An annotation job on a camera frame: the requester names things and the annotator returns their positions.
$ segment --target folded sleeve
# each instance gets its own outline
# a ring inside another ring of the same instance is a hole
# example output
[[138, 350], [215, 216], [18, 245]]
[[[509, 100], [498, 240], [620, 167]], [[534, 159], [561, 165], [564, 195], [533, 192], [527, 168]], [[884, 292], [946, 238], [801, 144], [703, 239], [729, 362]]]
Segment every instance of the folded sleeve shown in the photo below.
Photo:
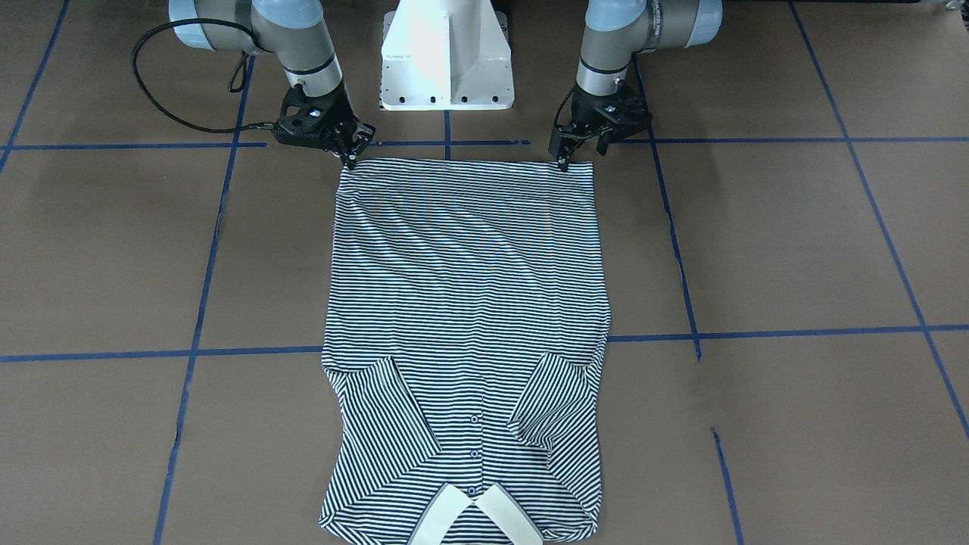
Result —
[[326, 517], [387, 486], [441, 447], [393, 358], [361, 370], [324, 370], [343, 416]]
[[546, 353], [525, 384], [508, 421], [527, 444], [547, 451], [547, 468], [589, 516], [602, 504], [596, 393], [588, 365]]

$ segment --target striped shirt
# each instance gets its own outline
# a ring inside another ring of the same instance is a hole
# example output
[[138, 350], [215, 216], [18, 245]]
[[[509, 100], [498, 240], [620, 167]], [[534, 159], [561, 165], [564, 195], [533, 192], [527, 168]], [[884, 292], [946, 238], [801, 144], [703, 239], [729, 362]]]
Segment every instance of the striped shirt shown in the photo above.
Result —
[[460, 491], [481, 508], [442, 542], [509, 543], [494, 489], [541, 540], [592, 535], [609, 323], [590, 163], [344, 170], [323, 346], [343, 437], [320, 526], [418, 545]]

